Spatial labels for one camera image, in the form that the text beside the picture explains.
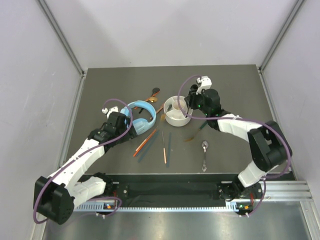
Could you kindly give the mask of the light blue headphones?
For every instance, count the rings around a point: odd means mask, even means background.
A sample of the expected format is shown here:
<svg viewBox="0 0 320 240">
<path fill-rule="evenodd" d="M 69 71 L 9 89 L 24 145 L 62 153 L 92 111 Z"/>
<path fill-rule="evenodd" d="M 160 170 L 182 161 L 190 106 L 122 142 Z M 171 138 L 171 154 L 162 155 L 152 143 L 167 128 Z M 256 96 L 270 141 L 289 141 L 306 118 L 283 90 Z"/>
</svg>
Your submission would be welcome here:
<svg viewBox="0 0 320 240">
<path fill-rule="evenodd" d="M 134 107 L 146 109 L 152 117 L 151 121 L 148 121 L 145 118 L 137 118 L 137 119 L 133 120 L 133 127 L 134 127 L 137 135 L 142 135 L 143 133 L 145 133 L 146 131 L 148 131 L 150 128 L 152 128 L 155 125 L 157 113 L 156 113 L 155 108 L 150 103 L 148 103 L 146 101 L 142 101 L 142 100 L 137 100 L 137 101 L 129 103 L 128 107 L 130 109 L 132 109 Z"/>
</svg>

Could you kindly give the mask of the gold spoon green handle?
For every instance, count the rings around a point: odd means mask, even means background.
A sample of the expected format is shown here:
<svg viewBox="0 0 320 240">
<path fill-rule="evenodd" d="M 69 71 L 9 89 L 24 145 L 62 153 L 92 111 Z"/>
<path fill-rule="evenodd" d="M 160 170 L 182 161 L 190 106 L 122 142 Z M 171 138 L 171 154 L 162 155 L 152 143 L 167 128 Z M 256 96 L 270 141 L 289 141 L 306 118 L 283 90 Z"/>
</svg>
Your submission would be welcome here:
<svg viewBox="0 0 320 240">
<path fill-rule="evenodd" d="M 157 101 L 158 101 L 158 98 L 155 97 L 155 96 L 151 96 L 151 97 L 149 97 L 149 98 L 147 98 L 147 99 L 145 100 L 145 102 L 147 102 L 147 103 L 155 103 L 155 102 L 157 102 Z M 138 109 L 138 108 L 143 109 L 143 107 L 140 107 L 140 106 L 135 106 L 135 107 L 134 107 L 135 110 Z"/>
</svg>

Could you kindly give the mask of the small black spoon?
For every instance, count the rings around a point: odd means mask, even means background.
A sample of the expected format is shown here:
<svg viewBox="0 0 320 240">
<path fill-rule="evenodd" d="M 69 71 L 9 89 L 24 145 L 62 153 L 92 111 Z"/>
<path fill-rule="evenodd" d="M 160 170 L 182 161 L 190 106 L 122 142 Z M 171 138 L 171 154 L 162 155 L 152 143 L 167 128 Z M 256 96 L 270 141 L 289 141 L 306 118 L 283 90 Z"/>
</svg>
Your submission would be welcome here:
<svg viewBox="0 0 320 240">
<path fill-rule="evenodd" d="M 160 88 L 155 87 L 152 89 L 152 94 L 150 97 L 156 97 L 156 95 L 160 92 Z"/>
</svg>

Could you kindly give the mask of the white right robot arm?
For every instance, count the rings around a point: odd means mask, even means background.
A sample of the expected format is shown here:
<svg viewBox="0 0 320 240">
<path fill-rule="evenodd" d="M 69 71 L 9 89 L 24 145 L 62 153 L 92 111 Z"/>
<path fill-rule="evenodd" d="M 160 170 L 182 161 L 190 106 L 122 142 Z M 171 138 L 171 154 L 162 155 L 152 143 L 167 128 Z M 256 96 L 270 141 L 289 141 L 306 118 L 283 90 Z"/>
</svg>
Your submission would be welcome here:
<svg viewBox="0 0 320 240">
<path fill-rule="evenodd" d="M 231 194 L 227 200 L 245 198 L 259 180 L 268 172 L 293 155 L 277 122 L 270 120 L 264 124 L 241 121 L 241 118 L 224 110 L 220 96 L 215 89 L 197 91 L 193 84 L 185 101 L 192 110 L 200 110 L 207 118 L 206 123 L 214 130 L 231 134 L 249 143 L 252 161 L 232 181 Z"/>
</svg>

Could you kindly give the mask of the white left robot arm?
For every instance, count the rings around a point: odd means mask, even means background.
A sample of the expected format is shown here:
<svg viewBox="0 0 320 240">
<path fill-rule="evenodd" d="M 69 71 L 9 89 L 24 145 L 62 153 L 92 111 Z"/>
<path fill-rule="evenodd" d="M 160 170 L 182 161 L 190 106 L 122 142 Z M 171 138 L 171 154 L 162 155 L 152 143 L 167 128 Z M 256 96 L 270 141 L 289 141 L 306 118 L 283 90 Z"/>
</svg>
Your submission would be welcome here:
<svg viewBox="0 0 320 240">
<path fill-rule="evenodd" d="M 42 224 L 37 215 L 59 225 L 64 224 L 74 210 L 94 197 L 109 198 L 114 187 L 102 173 L 79 182 L 93 163 L 112 147 L 137 137 L 132 111 L 124 108 L 108 114 L 101 127 L 92 130 L 78 151 L 48 177 L 40 176 L 34 185 L 33 220 Z"/>
</svg>

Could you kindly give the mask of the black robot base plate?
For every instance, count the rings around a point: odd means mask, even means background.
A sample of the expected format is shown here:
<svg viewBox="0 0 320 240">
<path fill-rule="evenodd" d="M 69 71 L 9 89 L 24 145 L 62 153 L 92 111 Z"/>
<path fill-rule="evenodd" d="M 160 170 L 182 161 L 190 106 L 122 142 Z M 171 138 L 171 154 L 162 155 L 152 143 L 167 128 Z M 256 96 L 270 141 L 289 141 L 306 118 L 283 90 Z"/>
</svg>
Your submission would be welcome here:
<svg viewBox="0 0 320 240">
<path fill-rule="evenodd" d="M 212 200 L 257 199 L 263 196 L 263 184 L 243 187 L 235 174 L 100 174 L 106 177 L 107 191 L 123 199 L 142 197 L 208 196 Z"/>
</svg>

